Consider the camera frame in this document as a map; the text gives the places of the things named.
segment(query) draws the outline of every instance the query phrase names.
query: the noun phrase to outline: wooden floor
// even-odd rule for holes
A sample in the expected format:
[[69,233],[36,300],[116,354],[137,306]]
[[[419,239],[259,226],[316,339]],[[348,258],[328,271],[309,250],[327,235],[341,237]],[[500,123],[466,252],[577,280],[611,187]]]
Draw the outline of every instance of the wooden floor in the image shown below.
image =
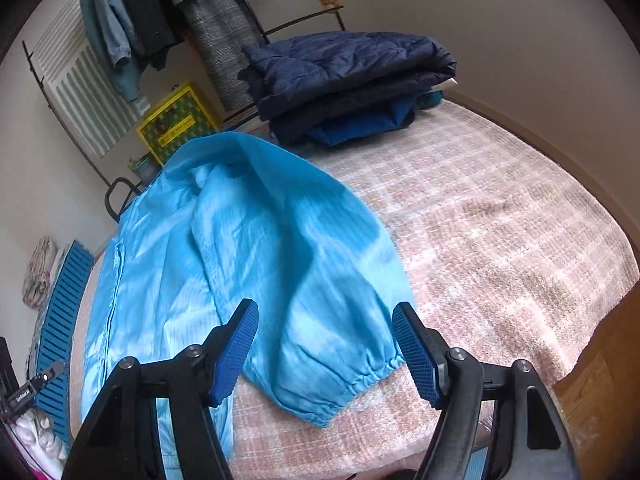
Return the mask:
[[640,478],[640,282],[600,322],[554,391],[583,479]]

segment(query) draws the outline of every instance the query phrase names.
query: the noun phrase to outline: blue slatted panel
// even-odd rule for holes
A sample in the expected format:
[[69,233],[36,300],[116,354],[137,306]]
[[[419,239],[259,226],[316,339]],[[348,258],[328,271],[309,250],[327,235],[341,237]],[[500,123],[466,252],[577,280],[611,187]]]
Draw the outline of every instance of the blue slatted panel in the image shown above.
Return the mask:
[[67,368],[62,376],[36,396],[35,403],[49,413],[53,419],[53,431],[67,446],[70,445],[68,367],[71,361],[71,341],[82,294],[93,266],[94,257],[91,253],[74,242],[60,270],[40,333],[38,372],[56,359],[64,359]]

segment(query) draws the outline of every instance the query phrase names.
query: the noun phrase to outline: metal screw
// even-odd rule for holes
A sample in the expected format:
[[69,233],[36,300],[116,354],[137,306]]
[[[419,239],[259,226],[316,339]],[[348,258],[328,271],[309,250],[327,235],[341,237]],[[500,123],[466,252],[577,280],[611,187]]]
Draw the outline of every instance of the metal screw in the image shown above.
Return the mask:
[[464,361],[466,359],[466,356],[468,356],[465,350],[458,347],[450,349],[449,355],[453,357],[456,361]]
[[136,363],[136,360],[133,357],[123,357],[120,359],[118,366],[123,370],[128,370]]
[[533,365],[526,359],[518,359],[516,361],[516,366],[521,372],[530,372],[533,370]]
[[184,352],[187,357],[198,357],[202,354],[202,345],[189,345]]

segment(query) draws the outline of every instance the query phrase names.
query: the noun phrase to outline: hanging clothes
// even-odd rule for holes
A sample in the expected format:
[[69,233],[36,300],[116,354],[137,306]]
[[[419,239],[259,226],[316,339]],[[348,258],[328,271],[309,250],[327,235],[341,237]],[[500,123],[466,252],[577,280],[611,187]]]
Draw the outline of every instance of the hanging clothes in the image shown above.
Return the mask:
[[164,68],[169,49],[179,43],[159,0],[124,0],[145,57],[156,70]]
[[135,54],[144,55],[124,0],[95,0],[95,11],[113,66],[128,63]]
[[116,92],[127,103],[135,101],[138,98],[138,85],[140,84],[143,66],[141,66],[136,56],[132,56],[128,63],[114,66],[102,39],[98,15],[95,12],[95,0],[80,0],[80,10],[87,41],[104,73],[113,84]]
[[238,73],[249,63],[242,48],[258,46],[260,37],[241,6],[235,0],[172,1],[198,41],[207,74],[225,109],[250,104],[247,83],[238,80]]

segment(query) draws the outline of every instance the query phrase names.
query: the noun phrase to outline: hanging gray coat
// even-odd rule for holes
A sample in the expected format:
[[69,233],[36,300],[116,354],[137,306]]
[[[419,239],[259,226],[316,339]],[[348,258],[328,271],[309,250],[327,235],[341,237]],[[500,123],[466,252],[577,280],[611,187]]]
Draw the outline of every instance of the hanging gray coat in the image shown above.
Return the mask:
[[235,0],[172,0],[198,41],[207,74],[227,111],[252,102],[238,73],[249,61],[242,48],[258,45],[250,18]]

